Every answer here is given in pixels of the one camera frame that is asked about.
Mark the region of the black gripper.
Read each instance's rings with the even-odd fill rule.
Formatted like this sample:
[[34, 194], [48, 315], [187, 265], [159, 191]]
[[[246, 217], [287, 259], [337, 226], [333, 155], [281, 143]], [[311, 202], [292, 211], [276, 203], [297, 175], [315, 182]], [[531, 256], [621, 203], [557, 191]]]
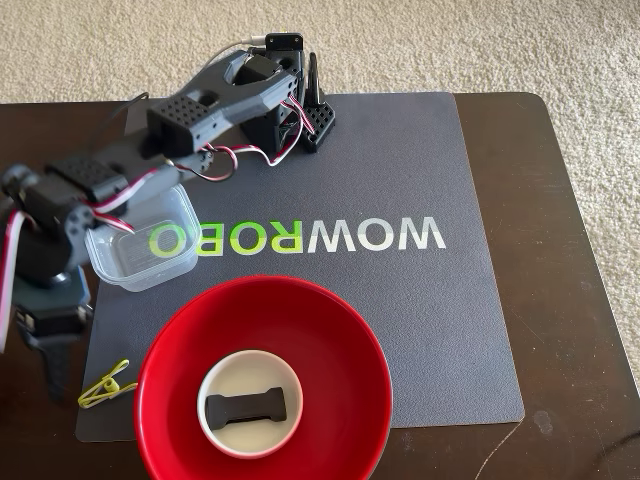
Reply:
[[[9, 307], [35, 338], [78, 335], [90, 316], [90, 291], [82, 269], [87, 257], [67, 239], [52, 239], [27, 219], [9, 221]], [[50, 398], [64, 399], [69, 347], [59, 339], [42, 345]]]

